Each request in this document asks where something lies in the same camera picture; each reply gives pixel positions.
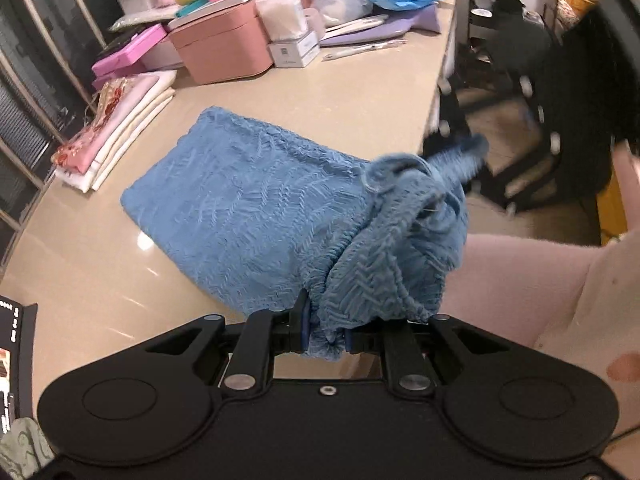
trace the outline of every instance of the pink storage box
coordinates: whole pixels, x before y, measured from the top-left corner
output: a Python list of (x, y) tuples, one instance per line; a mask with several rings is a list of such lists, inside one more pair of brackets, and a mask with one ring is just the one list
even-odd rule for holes
[(147, 70), (172, 70), (184, 66), (182, 58), (167, 36), (140, 58)]
[(258, 75), (273, 64), (255, 0), (187, 23), (169, 38), (197, 84)]
[(104, 84), (110, 79), (116, 79), (117, 77), (126, 77), (128, 75), (134, 75), (134, 74), (142, 74), (143, 72), (146, 72), (146, 67), (142, 64), (141, 61), (137, 61), (133, 65), (129, 65), (123, 68), (118, 68), (113, 72), (109, 72), (108, 74), (97, 77), (93, 82), (93, 85), (94, 85), (94, 88), (99, 91), (102, 89)]
[(94, 74), (100, 77), (119, 68), (133, 65), (144, 54), (146, 54), (155, 44), (166, 37), (166, 31), (159, 23), (148, 28), (137, 36), (134, 36), (130, 43), (121, 50), (114, 52), (110, 56), (98, 61), (92, 67)]

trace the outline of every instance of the metal screw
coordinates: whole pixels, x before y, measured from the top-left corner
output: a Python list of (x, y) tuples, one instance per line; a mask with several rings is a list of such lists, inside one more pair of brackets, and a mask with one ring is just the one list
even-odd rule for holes
[(520, 78), (520, 88), (522, 88), (522, 95), (524, 95), (524, 97), (529, 98), (533, 96), (531, 80), (525, 75)]
[(438, 86), (442, 95), (449, 95), (451, 93), (451, 83), (449, 83), (448, 79), (441, 79), (438, 82)]
[(338, 393), (338, 388), (336, 388), (335, 386), (321, 386), (320, 387), (320, 394), (324, 395), (324, 396), (334, 396), (336, 393)]
[(234, 374), (225, 378), (225, 386), (231, 390), (249, 390), (255, 386), (255, 378), (247, 374)]
[(451, 127), (448, 121), (440, 121), (440, 135), (443, 137), (449, 137), (451, 133)]
[(400, 379), (400, 386), (410, 392), (421, 392), (431, 386), (431, 380), (424, 375), (409, 374)]
[(560, 153), (560, 134), (557, 132), (553, 132), (549, 136), (549, 140), (551, 141), (551, 153), (553, 153), (553, 155), (557, 155), (558, 153)]

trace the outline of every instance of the white cloth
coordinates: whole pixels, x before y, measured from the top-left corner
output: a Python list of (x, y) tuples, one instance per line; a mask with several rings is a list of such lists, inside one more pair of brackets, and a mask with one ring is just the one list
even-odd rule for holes
[(113, 145), (117, 142), (121, 135), (123, 135), (129, 125), (135, 120), (143, 120), (142, 114), (146, 111), (149, 113), (153, 108), (149, 105), (153, 103), (158, 96), (160, 96), (165, 90), (171, 87), (175, 82), (177, 72), (175, 70), (166, 70), (162, 72), (153, 72), (158, 76), (158, 81), (153, 85), (145, 97), (140, 101), (135, 108), (127, 115), (127, 117), (119, 124), (119, 126), (110, 135), (104, 146), (101, 147), (95, 159), (92, 161), (91, 166), (85, 174), (72, 173), (65, 171), (62, 168), (56, 168), (56, 177), (60, 178), (63, 182), (66, 182), (70, 186), (78, 188), (83, 193), (89, 191), (91, 184), (93, 183), (100, 167), (106, 160)]
[(95, 177), (94, 182), (92, 183), (92, 189), (98, 191), (100, 186), (104, 183), (106, 178), (111, 173), (111, 170), (115, 167), (118, 161), (122, 158), (122, 156), (126, 153), (129, 147), (133, 144), (133, 142), (138, 138), (138, 136), (146, 129), (147, 126), (153, 121), (156, 116), (164, 110), (164, 108), (171, 102), (171, 99), (174, 98), (174, 90), (167, 90), (163, 94), (158, 97), (157, 100), (160, 100), (164, 97), (164, 100), (158, 104), (151, 113), (147, 114), (145, 119), (135, 128), (129, 135), (122, 135), (118, 142), (114, 144), (113, 154), (110, 153), (107, 160), (104, 161), (104, 164), (100, 168), (100, 171)]

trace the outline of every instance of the beige countertop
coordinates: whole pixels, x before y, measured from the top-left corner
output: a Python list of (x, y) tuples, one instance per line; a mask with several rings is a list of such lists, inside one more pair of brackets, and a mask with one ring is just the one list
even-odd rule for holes
[(420, 145), (453, 22), (455, 0), (439, 3), (441, 34), (411, 31), (407, 44), (321, 62), (272, 68), (249, 80), (185, 88), (193, 97), (278, 124), (362, 158), (415, 153)]
[[(237, 322), (197, 288), (123, 211), (124, 189), (164, 157), (198, 115), (217, 105), (279, 124), (363, 158), (416, 152), (428, 120), (452, 23), (454, 0), (438, 10), (442, 33), (410, 32), (399, 48), (305, 69), (271, 69), (250, 80), (182, 86), (130, 147), (100, 191), (83, 195), (53, 181), (18, 241), (0, 294), (38, 303), (33, 397), (61, 374), (211, 312)], [(334, 364), (294, 354), (279, 376), (339, 378)]]

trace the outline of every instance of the purple package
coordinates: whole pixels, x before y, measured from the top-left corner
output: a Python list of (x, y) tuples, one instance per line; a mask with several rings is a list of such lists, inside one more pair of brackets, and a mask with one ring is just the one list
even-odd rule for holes
[(402, 10), (393, 12), (386, 10), (389, 19), (377, 27), (334, 36), (326, 40), (320, 40), (320, 46), (352, 45), (359, 43), (370, 43), (371, 41), (389, 40), (403, 36), (412, 28), (418, 30), (428, 30), (430, 32), (440, 32), (440, 22), (438, 21), (438, 6), (430, 5), (423, 9)]

